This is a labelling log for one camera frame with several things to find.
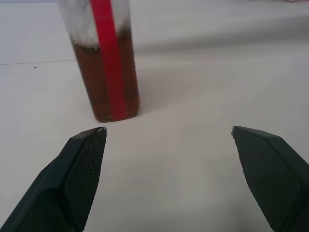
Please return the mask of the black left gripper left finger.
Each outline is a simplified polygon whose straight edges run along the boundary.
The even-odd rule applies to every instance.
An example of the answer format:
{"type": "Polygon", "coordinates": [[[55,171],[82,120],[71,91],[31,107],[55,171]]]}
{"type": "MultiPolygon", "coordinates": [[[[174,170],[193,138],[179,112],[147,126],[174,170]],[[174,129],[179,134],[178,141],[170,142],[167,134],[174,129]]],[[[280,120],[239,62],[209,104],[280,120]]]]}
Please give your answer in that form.
{"type": "Polygon", "coordinates": [[[100,179],[107,129],[71,137],[35,178],[2,232],[82,232],[100,179]]]}

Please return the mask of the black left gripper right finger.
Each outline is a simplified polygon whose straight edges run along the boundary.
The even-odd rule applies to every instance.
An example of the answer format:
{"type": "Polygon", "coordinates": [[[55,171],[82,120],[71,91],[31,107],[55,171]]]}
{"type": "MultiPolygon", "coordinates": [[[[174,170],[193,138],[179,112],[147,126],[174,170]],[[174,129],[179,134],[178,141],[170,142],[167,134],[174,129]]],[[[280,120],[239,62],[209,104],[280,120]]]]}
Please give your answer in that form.
{"type": "Polygon", "coordinates": [[[234,126],[247,185],[275,232],[309,230],[309,165],[281,137],[234,126]]]}

